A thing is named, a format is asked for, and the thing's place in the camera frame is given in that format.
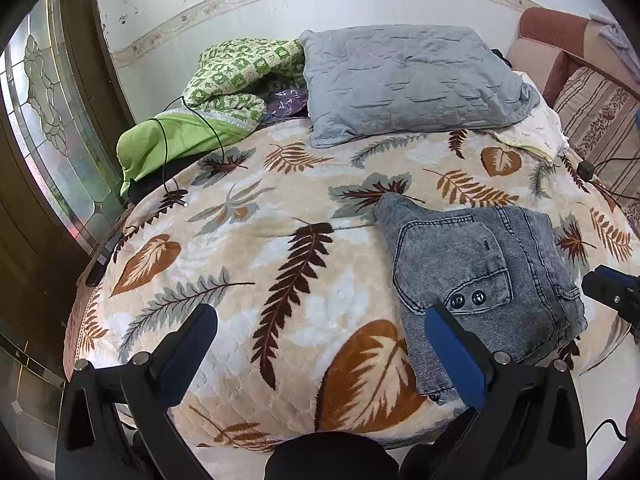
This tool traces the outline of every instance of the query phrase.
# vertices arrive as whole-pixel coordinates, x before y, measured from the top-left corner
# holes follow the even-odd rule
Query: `stained glass window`
[[[0,57],[9,120],[41,192],[75,240],[97,246],[123,208],[121,178],[91,125],[71,72],[59,0],[40,0]]]

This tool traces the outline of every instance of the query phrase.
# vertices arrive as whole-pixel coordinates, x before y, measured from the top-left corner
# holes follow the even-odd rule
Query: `black button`
[[[474,305],[482,305],[486,301],[484,290],[476,290],[471,297],[471,301],[474,302]]]
[[[452,308],[462,308],[465,306],[465,297],[457,292],[451,297],[449,303]]]

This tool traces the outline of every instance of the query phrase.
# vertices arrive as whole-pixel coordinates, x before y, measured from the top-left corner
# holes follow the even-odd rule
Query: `bed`
[[[171,416],[190,446],[268,452],[313,431],[366,434],[388,448],[430,439],[463,410],[418,396],[390,262],[371,209],[387,191],[437,210],[517,205],[551,218],[572,277],[600,264],[640,274],[640,243],[609,196],[488,133],[369,137],[328,149],[308,119],[265,128],[183,170],[126,221],[92,291],[72,358],[97,367],[151,351],[190,310],[219,329]],[[287,269],[296,269],[295,282]],[[292,290],[276,312],[273,295]],[[556,354],[574,374],[628,332],[583,297],[588,328]],[[126,418],[126,409],[122,409]]]

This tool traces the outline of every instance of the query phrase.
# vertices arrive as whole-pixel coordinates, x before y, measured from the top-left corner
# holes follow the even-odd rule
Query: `white cloth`
[[[524,72],[516,73],[540,93],[529,75]],[[549,163],[569,147],[568,139],[562,133],[560,117],[546,104],[542,95],[540,104],[533,108],[529,117],[506,128],[496,128],[487,132],[501,143],[527,150]]]

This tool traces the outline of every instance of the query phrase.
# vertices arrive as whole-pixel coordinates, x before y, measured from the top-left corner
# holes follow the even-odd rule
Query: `wall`
[[[136,120],[180,95],[207,46],[237,37],[295,38],[377,23],[469,25],[492,48],[508,50],[527,6],[588,16],[600,0],[97,0],[108,49]]]

